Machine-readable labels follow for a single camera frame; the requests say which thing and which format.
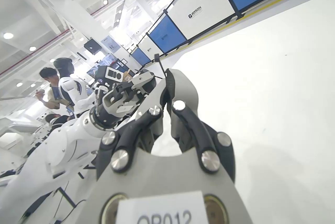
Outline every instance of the label sticker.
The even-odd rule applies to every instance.
[[[201,191],[121,200],[116,224],[208,224]]]

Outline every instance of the white floor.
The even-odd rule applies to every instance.
[[[199,94],[199,117],[233,141],[236,187],[256,224],[323,224],[335,219],[335,0],[311,0],[184,54],[181,70]],[[162,76],[157,65],[148,69]],[[177,155],[165,132],[153,153]],[[66,192],[86,198],[95,173]],[[48,223],[60,194],[26,222]],[[82,206],[64,222],[74,223]],[[70,206],[63,200],[57,216]]]

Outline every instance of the yellow floor line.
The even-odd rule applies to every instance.
[[[228,27],[230,27],[230,26],[232,26],[232,25],[238,23],[239,21],[245,20],[246,18],[249,18],[249,17],[251,17],[252,15],[254,15],[254,14],[256,14],[256,13],[259,13],[259,12],[261,12],[261,11],[263,11],[263,10],[265,10],[265,9],[271,7],[272,5],[275,5],[275,4],[277,4],[277,3],[281,2],[281,1],[283,1],[283,0],[275,0],[275,1],[272,1],[272,2],[270,2],[269,4],[263,6],[262,8],[259,8],[259,9],[255,10],[255,11],[249,13],[248,15],[245,15],[243,18],[240,18],[240,19],[238,19],[238,20],[235,20],[235,21],[233,21],[233,22],[230,22],[230,23],[224,25],[223,27],[221,27],[221,28],[217,28],[216,30],[214,30],[214,31],[212,31],[212,32],[210,32],[210,33],[208,33],[207,35],[205,35],[205,36],[203,36],[203,37],[200,37],[200,38],[194,40],[194,41],[192,42],[192,44],[193,44],[193,43],[197,43],[197,42],[199,42],[199,41],[202,41],[202,40],[204,40],[204,39],[206,39],[206,38],[208,38],[208,37],[210,37],[210,36],[212,36],[212,35],[214,35],[214,34],[220,32],[220,31],[222,31],[222,30],[224,30],[224,29],[227,29]],[[184,46],[180,47],[178,50],[175,50],[175,51],[169,53],[167,56],[162,57],[161,60],[164,60],[165,58],[169,57],[170,55],[177,54],[178,52],[180,52],[180,51],[182,51],[182,50],[184,50],[184,49],[186,49],[186,48],[189,48],[189,47],[191,47],[191,45],[184,45]]]

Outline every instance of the display screen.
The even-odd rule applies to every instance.
[[[108,54],[100,62],[98,62],[94,67],[92,67],[89,71],[87,71],[87,74],[95,79],[98,66],[100,65],[111,66],[116,61],[117,61],[117,58],[115,56],[113,56],[112,54]]]

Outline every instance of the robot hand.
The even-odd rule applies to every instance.
[[[180,156],[150,154],[163,133],[165,105]],[[166,78],[138,108],[135,120],[102,137],[96,164],[98,181],[76,223],[115,224],[120,200],[201,190],[209,224],[251,224],[234,187],[231,139],[202,122],[197,108],[193,84],[182,72],[167,70]],[[120,217],[117,223],[123,223]]]

